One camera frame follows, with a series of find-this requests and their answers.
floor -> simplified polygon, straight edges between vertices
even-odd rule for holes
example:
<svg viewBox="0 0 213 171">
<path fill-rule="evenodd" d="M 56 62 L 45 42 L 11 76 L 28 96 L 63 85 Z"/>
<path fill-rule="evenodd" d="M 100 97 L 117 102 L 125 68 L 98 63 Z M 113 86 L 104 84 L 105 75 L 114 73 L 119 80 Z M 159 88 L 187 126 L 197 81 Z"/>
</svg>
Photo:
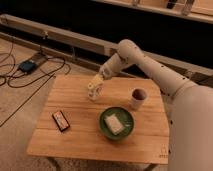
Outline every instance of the floor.
<svg viewBox="0 0 213 171">
<path fill-rule="evenodd" d="M 9 52 L 11 42 L 0 39 L 0 53 Z M 14 45 L 12 54 L 15 56 L 17 63 L 28 59 L 34 53 L 34 50 Z M 70 74 L 92 74 L 95 72 L 82 68 L 80 66 L 68 63 L 72 70 Z M 46 72 L 58 67 L 61 64 L 46 62 L 42 65 L 42 69 Z M 0 67 L 0 74 L 8 71 L 8 68 Z M 67 67 L 57 72 L 63 74 L 67 72 Z M 42 75 L 40 70 L 32 73 L 24 79 L 14 81 L 15 85 L 22 85 Z M 34 91 L 41 86 L 48 77 L 45 77 L 34 84 L 25 88 L 10 88 L 7 85 L 0 87 L 0 125 L 14 112 L 16 109 L 29 98 Z M 44 157 L 28 156 L 26 148 L 36 126 L 36 122 L 42 111 L 42 107 L 53 84 L 54 78 L 47 81 L 41 89 L 32 96 L 10 119 L 0 127 L 0 171 L 52 171 L 55 168 Z M 164 97 L 167 113 L 171 106 L 170 102 Z M 96 171 L 96 170 L 122 170 L 122 171 L 141 171 L 147 165 L 130 164 L 121 162 L 103 162 L 92 160 L 72 160 L 56 158 L 63 171 Z M 167 166 L 158 166 L 154 171 L 166 171 Z"/>
</svg>

cable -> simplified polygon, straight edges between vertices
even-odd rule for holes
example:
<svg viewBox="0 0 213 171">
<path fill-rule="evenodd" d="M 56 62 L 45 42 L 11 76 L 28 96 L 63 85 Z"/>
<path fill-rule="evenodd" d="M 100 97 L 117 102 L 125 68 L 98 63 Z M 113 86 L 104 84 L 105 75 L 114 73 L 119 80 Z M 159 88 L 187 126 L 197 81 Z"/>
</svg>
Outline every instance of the cable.
<svg viewBox="0 0 213 171">
<path fill-rule="evenodd" d="M 1 124 L 0 128 L 4 126 L 15 114 L 18 112 L 18 110 L 23 107 L 52 77 L 51 75 L 41 86 L 39 86 L 12 114 L 10 114 Z"/>
<path fill-rule="evenodd" d="M 3 15 L 3 16 L 5 17 L 7 26 L 9 27 L 9 23 L 8 23 L 6 15 Z M 14 37 L 11 36 L 11 38 L 12 38 L 12 40 L 11 40 L 12 44 L 11 44 L 10 51 L 9 51 L 9 53 L 5 53 L 5 52 L 4 53 L 0 53 L 0 56 L 6 55 L 5 58 L 3 58 L 3 59 L 0 60 L 0 63 L 3 63 L 4 61 L 6 61 L 8 58 L 11 57 L 13 59 L 13 64 L 11 64 L 12 68 L 8 72 L 0 75 L 0 79 L 3 79 L 3 82 L 0 83 L 0 86 L 3 86 L 4 84 L 6 84 L 6 82 L 7 82 L 7 75 L 10 74 L 14 70 L 14 68 L 16 66 L 16 60 L 15 60 L 14 55 L 12 54 L 12 51 L 13 51 L 13 48 L 14 48 Z M 5 67 L 5 66 L 9 66 L 9 64 L 1 65 L 0 68 Z"/>
<path fill-rule="evenodd" d="M 60 58 L 60 59 L 63 59 L 63 63 L 62 63 L 62 65 L 61 65 L 60 67 L 58 67 L 58 68 L 56 68 L 56 69 L 54 69 L 54 70 L 48 72 L 47 74 L 42 75 L 42 76 L 36 78 L 35 80 L 33 80 L 33 81 L 31 81 L 31 82 L 29 82 L 29 83 L 27 83 L 27 84 L 24 84 L 24 85 L 16 86 L 16 85 L 12 85 L 12 84 L 11 84 L 11 82 L 12 82 L 13 80 L 16 80 L 16 79 L 17 79 L 17 78 L 14 78 L 14 75 L 15 75 L 16 72 L 17 72 L 17 70 L 16 70 L 16 72 L 14 72 L 14 73 L 12 74 L 12 76 L 8 78 L 7 85 L 8 85 L 9 87 L 11 87 L 11 88 L 23 88 L 23 87 L 27 87 L 27 86 L 29 86 L 29 85 L 35 83 L 36 81 L 38 81 L 38 80 L 40 80 L 40 79 L 42 79 L 42 78 L 44 78 L 44 77 L 46 77 L 46 76 L 49 76 L 50 74 L 55 73 L 56 71 L 62 69 L 62 68 L 64 67 L 64 65 L 65 65 L 65 59 L 64 59 L 64 58 Z"/>
<path fill-rule="evenodd" d="M 61 63 L 61 62 L 59 62 L 59 61 L 53 61 L 53 60 L 51 60 L 51 59 L 56 59 L 56 58 L 55 58 L 55 57 L 53 57 L 53 58 L 47 58 L 47 60 L 48 60 L 49 62 Z M 68 70 L 67 70 L 67 72 L 65 72 L 64 74 L 67 75 L 67 74 L 70 73 L 70 71 L 72 70 L 72 68 L 71 68 L 71 66 L 70 66 L 69 64 L 67 64 L 67 63 L 65 63 L 65 66 L 67 66 Z M 41 68 L 39 68 L 39 69 L 40 69 L 40 71 L 41 71 L 43 74 L 49 75 L 49 74 L 48 74 L 47 72 L 45 72 L 43 69 L 41 69 Z"/>
</svg>

tabletop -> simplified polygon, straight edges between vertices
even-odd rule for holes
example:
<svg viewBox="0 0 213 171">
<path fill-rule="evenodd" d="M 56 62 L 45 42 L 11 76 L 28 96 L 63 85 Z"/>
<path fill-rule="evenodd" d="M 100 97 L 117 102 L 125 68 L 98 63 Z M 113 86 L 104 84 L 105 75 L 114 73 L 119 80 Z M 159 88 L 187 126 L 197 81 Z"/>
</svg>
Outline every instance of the tabletop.
<svg viewBox="0 0 213 171">
<path fill-rule="evenodd" d="M 112 78 L 104 82 L 96 101 L 87 97 L 85 75 L 57 76 L 49 93 L 27 153 L 35 156 L 168 163 L 169 127 L 160 90 L 149 79 Z M 134 111 L 130 107 L 133 89 L 142 88 L 148 98 Z M 99 127 L 100 114 L 109 107 L 123 107 L 134 118 L 132 133 L 121 141 L 107 139 Z M 61 133 L 52 114 L 63 111 L 71 127 Z"/>
</svg>

bowl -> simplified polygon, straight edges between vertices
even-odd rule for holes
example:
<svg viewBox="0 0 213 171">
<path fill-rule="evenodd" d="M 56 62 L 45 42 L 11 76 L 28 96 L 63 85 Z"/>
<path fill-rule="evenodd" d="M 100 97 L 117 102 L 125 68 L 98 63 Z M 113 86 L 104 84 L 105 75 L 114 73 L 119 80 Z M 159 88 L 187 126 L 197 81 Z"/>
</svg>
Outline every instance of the bowl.
<svg viewBox="0 0 213 171">
<path fill-rule="evenodd" d="M 111 116 L 112 114 L 116 114 L 117 118 L 124 126 L 124 130 L 117 135 L 114 135 L 105 123 L 105 118 L 107 116 Z M 122 140 L 132 132 L 134 128 L 134 120 L 130 112 L 128 112 L 126 109 L 121 107 L 110 107 L 101 113 L 99 125 L 101 132 L 107 138 L 111 140 Z"/>
</svg>

